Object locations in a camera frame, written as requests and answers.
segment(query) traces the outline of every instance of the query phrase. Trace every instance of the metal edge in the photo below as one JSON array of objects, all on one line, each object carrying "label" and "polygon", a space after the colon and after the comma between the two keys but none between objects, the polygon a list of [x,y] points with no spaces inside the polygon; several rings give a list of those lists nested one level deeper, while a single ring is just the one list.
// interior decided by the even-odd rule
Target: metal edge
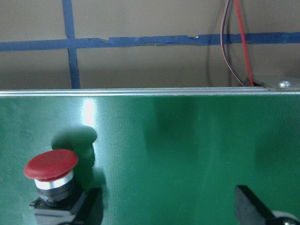
[{"label": "metal edge", "polygon": [[264,87],[81,89],[81,90],[3,90],[0,97],[43,96],[198,96],[198,95],[293,95],[299,91],[269,91]]}]

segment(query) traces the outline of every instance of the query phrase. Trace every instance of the metal bracket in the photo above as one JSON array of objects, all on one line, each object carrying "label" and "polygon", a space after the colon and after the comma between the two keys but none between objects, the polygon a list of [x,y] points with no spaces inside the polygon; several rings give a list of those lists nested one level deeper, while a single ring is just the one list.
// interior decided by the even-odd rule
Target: metal bracket
[{"label": "metal bracket", "polygon": [[299,91],[300,79],[287,76],[253,76],[259,86],[273,91]]}]

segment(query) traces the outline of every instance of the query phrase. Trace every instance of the red wire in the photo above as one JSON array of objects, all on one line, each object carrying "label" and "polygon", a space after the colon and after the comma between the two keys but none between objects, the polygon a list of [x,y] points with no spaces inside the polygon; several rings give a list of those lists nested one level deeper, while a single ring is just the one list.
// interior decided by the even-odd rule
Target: red wire
[{"label": "red wire", "polygon": [[249,78],[251,86],[254,87],[255,85],[254,85],[253,78],[252,78],[252,75],[251,75],[251,70],[250,70],[250,63],[249,63],[249,58],[248,58],[244,27],[243,27],[242,17],[240,15],[239,1],[234,0],[234,3],[235,3],[235,8],[236,8],[236,13],[238,15],[239,25],[240,25],[240,36],[242,38],[242,43],[243,43],[244,56],[245,56],[245,63],[246,63],[248,78]]}]

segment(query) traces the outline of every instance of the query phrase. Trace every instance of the black wire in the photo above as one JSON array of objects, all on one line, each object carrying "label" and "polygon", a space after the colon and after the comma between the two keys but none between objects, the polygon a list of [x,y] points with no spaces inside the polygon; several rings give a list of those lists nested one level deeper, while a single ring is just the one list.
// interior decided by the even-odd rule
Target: black wire
[{"label": "black wire", "polygon": [[229,8],[229,3],[230,3],[230,0],[227,0],[226,6],[224,9],[223,18],[222,18],[222,23],[221,23],[221,31],[220,31],[221,48],[222,48],[223,57],[225,59],[225,62],[227,64],[228,68],[230,69],[231,73],[240,82],[240,84],[245,87],[246,86],[245,83],[242,81],[242,79],[239,77],[239,75],[237,75],[237,73],[234,71],[232,65],[230,64],[227,54],[226,54],[226,51],[225,51],[225,46],[224,46],[224,27],[225,27],[225,21],[226,21],[228,8]]}]

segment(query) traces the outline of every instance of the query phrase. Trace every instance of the bolt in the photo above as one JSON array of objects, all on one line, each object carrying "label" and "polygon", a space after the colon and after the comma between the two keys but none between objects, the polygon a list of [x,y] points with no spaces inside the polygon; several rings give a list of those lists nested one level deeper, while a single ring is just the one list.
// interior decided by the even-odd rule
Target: bolt
[{"label": "bolt", "polygon": [[278,84],[280,88],[290,88],[292,86],[291,82],[289,81],[282,81]]}]

